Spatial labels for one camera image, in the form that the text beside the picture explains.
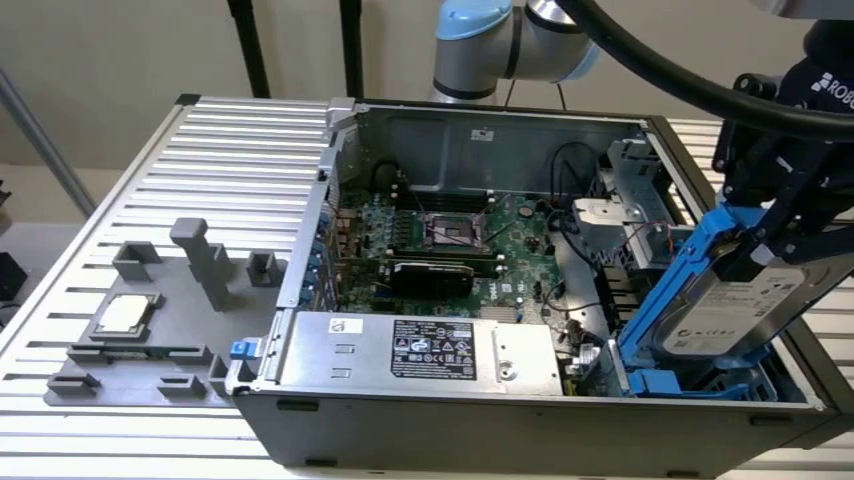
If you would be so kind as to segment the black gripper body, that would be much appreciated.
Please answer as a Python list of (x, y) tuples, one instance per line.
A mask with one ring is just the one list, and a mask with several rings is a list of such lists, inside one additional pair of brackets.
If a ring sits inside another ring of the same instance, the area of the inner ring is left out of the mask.
[(805, 57), (782, 77), (777, 103), (853, 118), (853, 20), (817, 20), (802, 46)]

